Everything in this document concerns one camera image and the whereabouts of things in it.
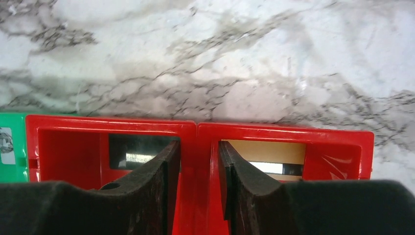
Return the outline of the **red plastic bin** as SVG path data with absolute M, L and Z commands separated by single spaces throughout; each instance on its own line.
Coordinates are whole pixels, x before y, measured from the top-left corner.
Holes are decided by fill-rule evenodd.
M 189 120 L 28 115 L 29 178 L 63 180 L 97 189 L 128 173 L 110 162 L 111 138 L 178 137 L 181 175 L 173 233 L 206 235 L 209 161 L 199 153 L 197 124 Z
M 204 203 L 206 229 L 198 234 L 226 235 L 219 185 L 218 143 L 228 140 L 292 142 L 306 145 L 302 171 L 304 180 L 366 180 L 372 172 L 374 134 L 284 126 L 275 124 L 198 124 L 197 138 L 203 157 L 210 161 L 209 198 Z

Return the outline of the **green plastic bin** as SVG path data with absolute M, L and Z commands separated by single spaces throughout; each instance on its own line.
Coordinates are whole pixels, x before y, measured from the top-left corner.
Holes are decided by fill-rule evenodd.
M 0 114 L 0 182 L 28 182 L 26 114 Z

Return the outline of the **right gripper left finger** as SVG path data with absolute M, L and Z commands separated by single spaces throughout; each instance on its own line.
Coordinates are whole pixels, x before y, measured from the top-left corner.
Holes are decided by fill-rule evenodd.
M 3 235 L 170 235 L 173 231 L 181 145 L 102 188 L 63 181 L 2 184 Z

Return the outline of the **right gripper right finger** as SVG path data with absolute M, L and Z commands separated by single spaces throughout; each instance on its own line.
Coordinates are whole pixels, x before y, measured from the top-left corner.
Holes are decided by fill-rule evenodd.
M 218 144 L 224 220 L 232 235 L 412 235 L 415 197 L 388 180 L 282 183 Z

